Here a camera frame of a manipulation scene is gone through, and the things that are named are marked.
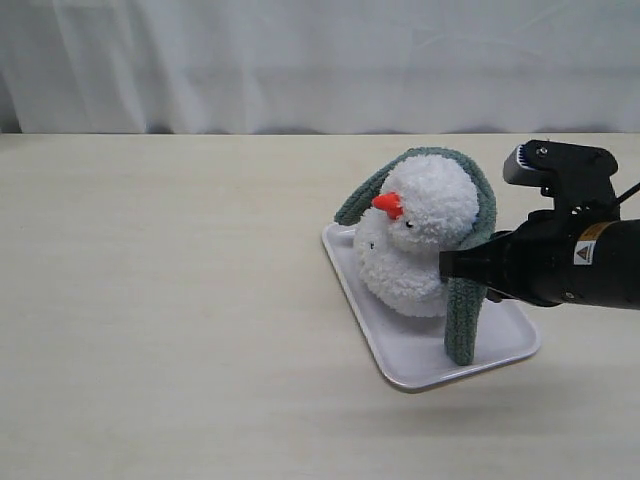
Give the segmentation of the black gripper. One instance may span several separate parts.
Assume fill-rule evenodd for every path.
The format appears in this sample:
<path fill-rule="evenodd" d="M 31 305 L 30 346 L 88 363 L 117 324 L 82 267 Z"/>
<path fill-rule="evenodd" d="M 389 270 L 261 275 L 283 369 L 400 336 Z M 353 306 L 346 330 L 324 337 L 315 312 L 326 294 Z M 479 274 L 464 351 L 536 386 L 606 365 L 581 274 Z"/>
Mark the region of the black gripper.
<path fill-rule="evenodd" d="M 531 305 L 560 305 L 572 289 L 568 276 L 574 247 L 594 223 L 588 211 L 561 215 L 535 210 L 514 230 L 493 233 L 474 247 L 441 251 L 440 276 L 474 281 L 497 295 Z"/>

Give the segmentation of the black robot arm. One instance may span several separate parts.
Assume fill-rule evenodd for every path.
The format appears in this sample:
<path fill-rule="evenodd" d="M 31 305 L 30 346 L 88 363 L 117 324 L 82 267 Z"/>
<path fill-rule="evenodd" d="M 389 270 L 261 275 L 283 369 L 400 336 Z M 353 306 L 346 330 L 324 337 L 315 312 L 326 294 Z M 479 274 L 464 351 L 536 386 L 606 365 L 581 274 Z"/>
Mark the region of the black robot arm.
<path fill-rule="evenodd" d="M 514 230 L 439 254 L 442 277 L 485 286 L 493 300 L 539 307 L 639 308 L 639 221 L 538 210 Z"/>

